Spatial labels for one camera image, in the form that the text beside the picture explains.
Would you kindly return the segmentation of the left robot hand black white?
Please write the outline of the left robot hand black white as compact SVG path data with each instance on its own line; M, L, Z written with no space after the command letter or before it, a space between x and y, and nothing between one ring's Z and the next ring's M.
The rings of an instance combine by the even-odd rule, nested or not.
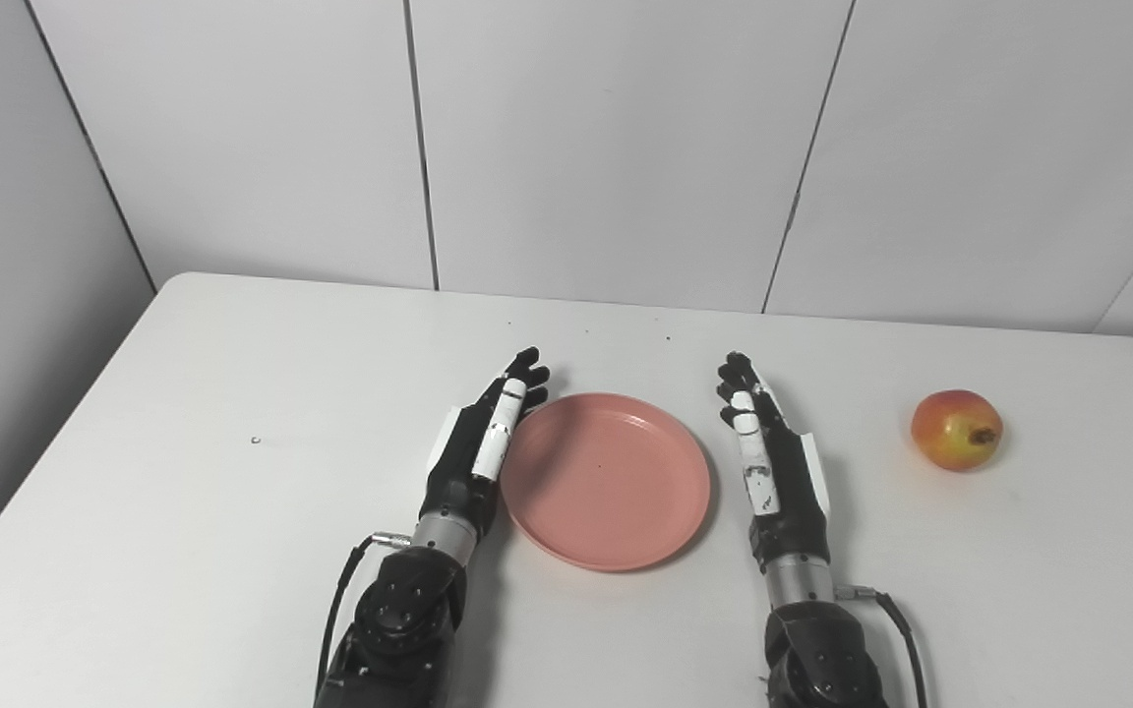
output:
M501 447L506 449L518 423L547 402L552 373L539 360L538 348L523 349L475 402L458 409L444 447L429 466L419 517L437 513L462 519L478 539L489 534L499 510L496 476L504 459L482 460L482 447L486 441L500 438Z

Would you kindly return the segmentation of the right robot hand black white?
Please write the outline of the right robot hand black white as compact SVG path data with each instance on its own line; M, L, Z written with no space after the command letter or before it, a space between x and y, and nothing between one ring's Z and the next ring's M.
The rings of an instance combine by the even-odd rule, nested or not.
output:
M718 376L719 417L736 434L760 572L786 556L830 561L830 505L813 435L792 429L775 391L742 351L727 355Z

